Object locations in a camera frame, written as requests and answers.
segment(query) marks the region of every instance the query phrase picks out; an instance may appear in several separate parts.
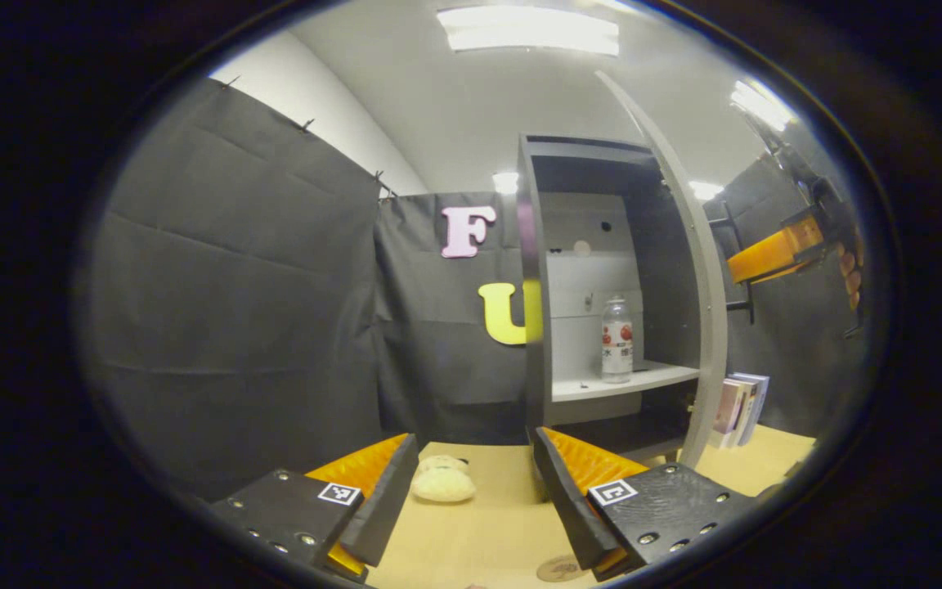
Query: cabinet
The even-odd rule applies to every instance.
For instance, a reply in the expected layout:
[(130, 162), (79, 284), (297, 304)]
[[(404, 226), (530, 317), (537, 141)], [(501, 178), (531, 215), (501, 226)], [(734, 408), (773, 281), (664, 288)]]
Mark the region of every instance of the cabinet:
[[(520, 137), (527, 425), (643, 458), (681, 447), (695, 465), (724, 375), (724, 294), (703, 209), (672, 190), (667, 164), (627, 142)], [(635, 333), (624, 384), (601, 380), (601, 314), (614, 294)]]

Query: plastic bottle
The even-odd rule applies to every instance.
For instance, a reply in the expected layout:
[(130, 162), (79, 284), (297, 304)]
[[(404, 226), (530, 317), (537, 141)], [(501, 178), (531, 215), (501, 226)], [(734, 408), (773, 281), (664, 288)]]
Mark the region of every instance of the plastic bottle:
[(623, 297), (613, 297), (602, 313), (602, 381), (627, 383), (635, 366), (631, 313)]

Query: ceiling light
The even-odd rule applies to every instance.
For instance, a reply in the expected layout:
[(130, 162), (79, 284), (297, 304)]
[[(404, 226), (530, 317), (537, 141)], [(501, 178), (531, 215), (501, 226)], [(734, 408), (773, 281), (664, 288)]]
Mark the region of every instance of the ceiling light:
[(437, 13), (455, 52), (494, 47), (552, 47), (617, 56), (616, 24), (535, 7), (452, 8)]
[(714, 198), (718, 193), (725, 190), (725, 187), (718, 186), (718, 184), (696, 182), (696, 180), (690, 180), (689, 187), (693, 189), (697, 200), (711, 200), (711, 198)]
[(780, 98), (760, 85), (752, 87), (744, 82), (736, 82), (736, 89), (730, 98), (733, 98), (734, 104), (758, 116), (777, 131), (783, 131), (792, 119), (792, 113), (784, 107)]
[(493, 174), (493, 186), (500, 194), (515, 194), (518, 191), (518, 172)]
[(627, 4), (621, 2), (621, 0), (590, 0), (592, 4), (601, 4), (603, 7), (609, 8), (609, 10), (619, 11), (619, 12), (628, 12), (628, 14), (640, 14), (639, 11), (636, 11), (633, 7), (628, 7)]

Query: cardboard surface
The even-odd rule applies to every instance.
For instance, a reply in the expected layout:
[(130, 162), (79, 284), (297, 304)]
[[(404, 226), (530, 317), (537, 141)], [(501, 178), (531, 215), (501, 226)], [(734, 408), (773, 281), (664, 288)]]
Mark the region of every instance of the cardboard surface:
[[(783, 481), (784, 473), (805, 458), (812, 443), (812, 438), (758, 425), (755, 437), (744, 447), (708, 447), (696, 472), (754, 497)], [(367, 585), (378, 589), (597, 585), (591, 574), (564, 582), (537, 577), (547, 560), (572, 555), (572, 548), (554, 504), (539, 500), (531, 447), (429, 443), (419, 457), (437, 454), (467, 459), (478, 492), (454, 506), (430, 506), (407, 496), (388, 550), (380, 566), (370, 568)]]

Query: book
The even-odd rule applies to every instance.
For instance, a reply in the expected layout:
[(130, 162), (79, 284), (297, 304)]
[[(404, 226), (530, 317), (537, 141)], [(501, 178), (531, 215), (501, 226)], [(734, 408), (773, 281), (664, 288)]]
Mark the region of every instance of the book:
[(713, 447), (732, 447), (735, 443), (740, 407), (743, 405), (743, 399), (749, 387), (751, 385), (743, 380), (733, 380), (733, 378), (722, 380), (722, 398), (718, 403), (718, 413), (715, 415), (710, 435), (707, 436), (707, 443)]
[(747, 423), (744, 425), (743, 434), (739, 440), (739, 445), (743, 445), (751, 441), (751, 434), (755, 432), (755, 425), (758, 425), (758, 418), (762, 415), (765, 393), (769, 391), (769, 377), (747, 374), (746, 372), (734, 372), (733, 377), (738, 378), (738, 380), (746, 380), (748, 383), (758, 384), (758, 391), (755, 392), (755, 402), (751, 404), (751, 413), (747, 415)]
[(751, 380), (742, 380), (747, 384), (747, 391), (744, 393), (743, 403), (740, 405), (740, 415), (737, 416), (736, 426), (733, 428), (733, 440), (730, 447), (743, 445), (740, 440), (747, 431), (747, 424), (751, 421), (751, 411), (755, 409), (755, 399), (758, 398), (758, 383)]

